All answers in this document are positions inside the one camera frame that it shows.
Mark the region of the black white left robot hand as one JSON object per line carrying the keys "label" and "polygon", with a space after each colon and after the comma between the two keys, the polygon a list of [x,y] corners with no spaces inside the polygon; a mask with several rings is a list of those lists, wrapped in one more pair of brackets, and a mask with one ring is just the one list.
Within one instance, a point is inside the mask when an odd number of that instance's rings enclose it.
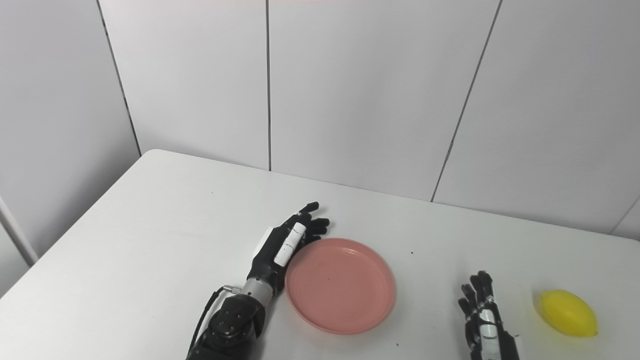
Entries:
{"label": "black white left robot hand", "polygon": [[304,246],[322,239],[329,230],[328,218],[313,215],[318,209],[320,203],[307,203],[281,225],[272,228],[252,260],[247,279],[269,285],[273,294],[281,292],[290,260]]}

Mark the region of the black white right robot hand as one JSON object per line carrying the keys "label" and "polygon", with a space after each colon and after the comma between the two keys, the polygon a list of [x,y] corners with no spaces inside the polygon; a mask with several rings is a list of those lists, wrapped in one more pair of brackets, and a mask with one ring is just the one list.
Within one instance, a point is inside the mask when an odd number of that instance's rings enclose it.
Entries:
{"label": "black white right robot hand", "polygon": [[505,330],[495,301],[493,279],[484,270],[461,285],[457,303],[465,317],[464,335],[471,360],[523,360],[521,338]]}

